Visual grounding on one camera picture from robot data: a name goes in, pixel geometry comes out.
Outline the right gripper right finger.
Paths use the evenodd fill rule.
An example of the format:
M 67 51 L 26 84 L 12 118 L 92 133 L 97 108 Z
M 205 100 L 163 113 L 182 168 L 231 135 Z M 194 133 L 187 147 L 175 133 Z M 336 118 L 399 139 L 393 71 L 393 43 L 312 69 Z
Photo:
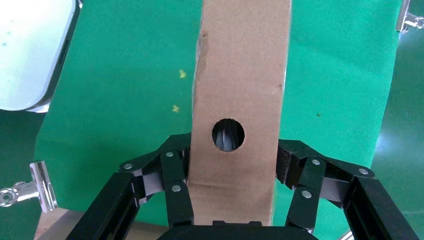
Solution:
M 320 199 L 343 210 L 356 240 L 416 240 L 375 173 L 327 157 L 299 140 L 278 142 L 276 177 L 294 192 L 285 224 L 312 234 Z

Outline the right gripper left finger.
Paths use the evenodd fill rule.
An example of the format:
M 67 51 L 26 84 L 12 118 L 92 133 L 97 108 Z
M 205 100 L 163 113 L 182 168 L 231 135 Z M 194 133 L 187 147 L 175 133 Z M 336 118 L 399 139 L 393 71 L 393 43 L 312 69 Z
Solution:
M 141 206 L 165 194 L 168 226 L 193 225 L 187 186 L 191 134 L 171 135 L 155 151 L 122 163 L 68 234 L 68 240 L 124 240 Z

